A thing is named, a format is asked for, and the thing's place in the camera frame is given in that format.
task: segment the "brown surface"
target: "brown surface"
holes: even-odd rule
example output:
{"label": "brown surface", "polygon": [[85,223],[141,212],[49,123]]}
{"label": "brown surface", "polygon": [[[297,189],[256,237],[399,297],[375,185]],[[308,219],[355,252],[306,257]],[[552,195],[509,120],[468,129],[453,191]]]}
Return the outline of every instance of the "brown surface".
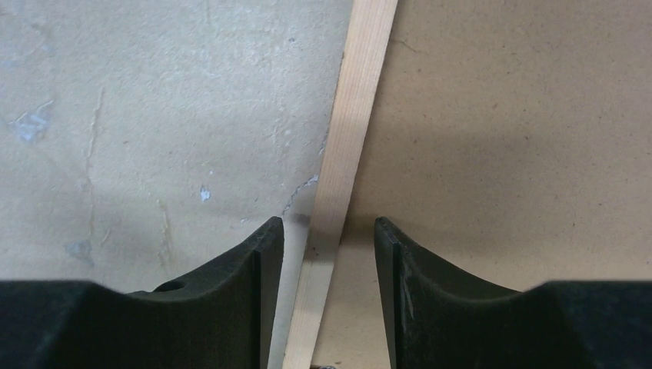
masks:
{"label": "brown surface", "polygon": [[510,288],[652,277],[650,19],[645,0],[399,3],[313,362],[388,367],[379,215]]}
{"label": "brown surface", "polygon": [[397,0],[354,0],[284,369],[310,366]]}

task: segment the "small black object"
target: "small black object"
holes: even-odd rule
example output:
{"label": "small black object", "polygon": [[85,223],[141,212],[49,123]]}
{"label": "small black object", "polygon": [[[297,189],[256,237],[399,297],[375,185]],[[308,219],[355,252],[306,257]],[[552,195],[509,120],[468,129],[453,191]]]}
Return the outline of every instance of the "small black object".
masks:
{"label": "small black object", "polygon": [[652,367],[652,283],[554,281],[520,293],[386,218],[374,243],[393,369]]}
{"label": "small black object", "polygon": [[283,261],[271,218],[153,292],[0,282],[0,367],[266,369]]}

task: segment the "wooden strip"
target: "wooden strip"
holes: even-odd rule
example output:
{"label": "wooden strip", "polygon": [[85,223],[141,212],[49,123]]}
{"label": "wooden strip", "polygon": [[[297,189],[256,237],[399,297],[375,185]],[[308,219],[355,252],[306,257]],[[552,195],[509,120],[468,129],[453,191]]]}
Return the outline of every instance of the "wooden strip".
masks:
{"label": "wooden strip", "polygon": [[354,0],[283,369],[308,369],[396,11]]}

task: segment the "wooden edge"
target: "wooden edge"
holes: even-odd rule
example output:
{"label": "wooden edge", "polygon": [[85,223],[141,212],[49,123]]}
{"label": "wooden edge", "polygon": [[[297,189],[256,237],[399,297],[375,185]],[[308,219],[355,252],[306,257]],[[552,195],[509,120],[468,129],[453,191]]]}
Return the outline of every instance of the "wooden edge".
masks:
{"label": "wooden edge", "polygon": [[397,0],[354,0],[283,369],[308,369]]}

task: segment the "light wood plank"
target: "light wood plank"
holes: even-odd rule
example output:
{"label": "light wood plank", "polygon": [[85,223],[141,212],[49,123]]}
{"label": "light wood plank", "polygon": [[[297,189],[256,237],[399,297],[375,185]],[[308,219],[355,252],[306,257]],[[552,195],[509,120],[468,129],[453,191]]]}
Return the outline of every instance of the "light wood plank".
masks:
{"label": "light wood plank", "polygon": [[354,0],[283,369],[308,369],[397,0]]}

